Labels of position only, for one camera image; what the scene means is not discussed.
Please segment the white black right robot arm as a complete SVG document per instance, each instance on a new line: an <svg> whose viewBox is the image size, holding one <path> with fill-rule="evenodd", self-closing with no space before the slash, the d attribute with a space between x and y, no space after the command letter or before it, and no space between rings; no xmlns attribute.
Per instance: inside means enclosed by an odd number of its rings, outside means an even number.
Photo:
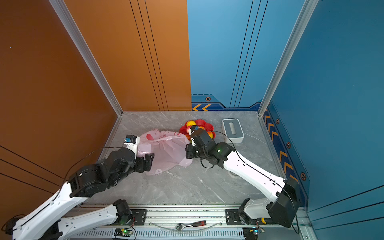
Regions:
<svg viewBox="0 0 384 240"><path fill-rule="evenodd" d="M241 177L265 196L264 199L243 201L238 209L243 224L253 225L262 218L268 219L268 224L279 224L286 228L294 223L301 205L300 186L294 178L286 180L265 171L224 142L210 142L207 147L188 144L186 158L208 160L213 166Z"/></svg>

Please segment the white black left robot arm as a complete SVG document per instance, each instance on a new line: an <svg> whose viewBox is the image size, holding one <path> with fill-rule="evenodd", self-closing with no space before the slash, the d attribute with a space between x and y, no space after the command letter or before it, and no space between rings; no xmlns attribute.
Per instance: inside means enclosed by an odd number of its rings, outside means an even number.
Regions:
<svg viewBox="0 0 384 240"><path fill-rule="evenodd" d="M65 215L95 194L115 187L131 173L150 171L154 156L138 157L127 148L111 152L108 158L76 171L51 198L27 216L8 220L4 232L14 240L68 240L100 226L131 223L132 211L122 199L102 210L69 218Z"/></svg>

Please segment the yellow lemon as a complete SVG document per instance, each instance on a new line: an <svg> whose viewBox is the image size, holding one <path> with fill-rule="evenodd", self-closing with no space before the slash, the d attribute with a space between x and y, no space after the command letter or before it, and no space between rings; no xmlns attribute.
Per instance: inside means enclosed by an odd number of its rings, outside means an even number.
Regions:
<svg viewBox="0 0 384 240"><path fill-rule="evenodd" d="M187 121L187 123L186 123L186 126L187 127L190 127L190 126L196 126L197 124L196 124L196 122L195 121Z"/></svg>

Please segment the pink plastic bag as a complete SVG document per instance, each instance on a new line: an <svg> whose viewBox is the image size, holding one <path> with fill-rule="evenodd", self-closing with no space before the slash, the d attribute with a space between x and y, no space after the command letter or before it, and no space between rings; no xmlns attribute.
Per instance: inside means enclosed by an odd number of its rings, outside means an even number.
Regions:
<svg viewBox="0 0 384 240"><path fill-rule="evenodd" d="M158 175L175 166L188 167L192 159L186 158L186 146L190 143L181 133L151 130L140 136L138 156L154 154L152 167L146 174Z"/></svg>

